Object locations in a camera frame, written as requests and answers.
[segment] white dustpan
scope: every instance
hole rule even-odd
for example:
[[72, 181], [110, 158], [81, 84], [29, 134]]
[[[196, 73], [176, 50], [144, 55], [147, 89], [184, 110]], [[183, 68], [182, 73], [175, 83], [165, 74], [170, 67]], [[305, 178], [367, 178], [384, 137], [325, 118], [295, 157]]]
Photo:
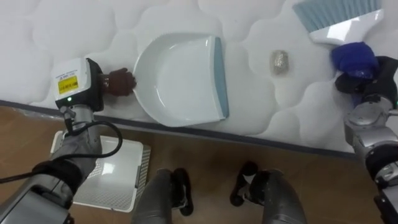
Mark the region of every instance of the white dustpan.
[[[59, 149], [63, 132], [55, 134], [51, 153]], [[117, 138], [101, 136], [103, 153], [111, 152]], [[90, 207], [131, 212], [146, 185], [150, 148], [140, 142], [123, 139], [120, 151], [97, 159], [95, 169], [80, 186], [73, 203]]]
[[166, 126], [229, 115], [221, 40], [207, 34], [165, 34], [140, 55], [134, 92], [145, 111]]

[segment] mattress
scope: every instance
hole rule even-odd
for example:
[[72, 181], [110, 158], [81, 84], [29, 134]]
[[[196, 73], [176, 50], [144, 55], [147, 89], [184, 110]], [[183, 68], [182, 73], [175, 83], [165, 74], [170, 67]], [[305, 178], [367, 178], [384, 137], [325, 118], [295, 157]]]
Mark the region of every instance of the mattress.
[[[222, 38], [230, 117], [191, 128], [297, 146], [353, 152], [343, 116], [350, 97], [334, 87], [330, 46], [313, 44], [292, 10], [296, 0], [0, 1], [0, 100], [56, 108], [54, 65], [89, 57], [105, 73], [134, 64], [156, 37], [172, 32]], [[398, 57], [398, 1], [367, 36], [376, 55]], [[273, 75], [274, 50], [290, 69]], [[107, 96], [100, 115], [153, 123], [134, 95]], [[388, 122], [396, 133], [395, 118]]]

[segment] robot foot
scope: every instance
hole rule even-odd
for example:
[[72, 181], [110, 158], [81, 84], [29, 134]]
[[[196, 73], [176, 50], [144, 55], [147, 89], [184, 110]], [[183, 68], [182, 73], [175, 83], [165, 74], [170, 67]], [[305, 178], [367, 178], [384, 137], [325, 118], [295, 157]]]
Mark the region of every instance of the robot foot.
[[239, 207], [243, 204], [244, 188], [250, 185], [257, 171], [258, 171], [257, 164], [251, 161], [247, 161], [243, 165], [236, 178], [234, 189], [232, 190], [232, 193], [229, 196], [229, 201], [231, 202], [232, 205], [234, 205], [235, 207]]
[[183, 168], [176, 169], [172, 174], [172, 183], [173, 208], [180, 209], [183, 216], [191, 215], [193, 213], [193, 202], [188, 172]]

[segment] broom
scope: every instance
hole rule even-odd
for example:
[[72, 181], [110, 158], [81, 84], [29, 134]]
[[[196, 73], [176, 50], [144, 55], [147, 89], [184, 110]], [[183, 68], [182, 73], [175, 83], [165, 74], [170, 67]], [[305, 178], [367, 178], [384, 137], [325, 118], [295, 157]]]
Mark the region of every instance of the broom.
[[[377, 78], [379, 62], [363, 40], [384, 17], [381, 0], [312, 0], [294, 5], [293, 10], [313, 42], [339, 46], [331, 52], [334, 66], [343, 72], [339, 80]], [[357, 105], [359, 96], [353, 99]]]
[[293, 6], [315, 43], [362, 42], [384, 17], [381, 0], [313, 0]]

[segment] wooden floor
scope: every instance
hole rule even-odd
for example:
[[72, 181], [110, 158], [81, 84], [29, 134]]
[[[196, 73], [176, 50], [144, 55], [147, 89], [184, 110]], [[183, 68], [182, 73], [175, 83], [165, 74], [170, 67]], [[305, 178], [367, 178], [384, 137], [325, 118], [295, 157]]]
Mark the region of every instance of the wooden floor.
[[[27, 172], [46, 160], [59, 121], [29, 118], [0, 107], [0, 177]], [[309, 224], [381, 223], [373, 203], [377, 189], [355, 161], [282, 149], [123, 131], [125, 139], [152, 148], [149, 178], [159, 168], [184, 167], [192, 181], [194, 214], [173, 212], [178, 223], [260, 223], [262, 208], [245, 203], [235, 208], [229, 193], [238, 170], [252, 160], [261, 168], [280, 169], [300, 195]], [[21, 181], [0, 185], [0, 203]], [[72, 206], [76, 223], [130, 223], [131, 214]]]

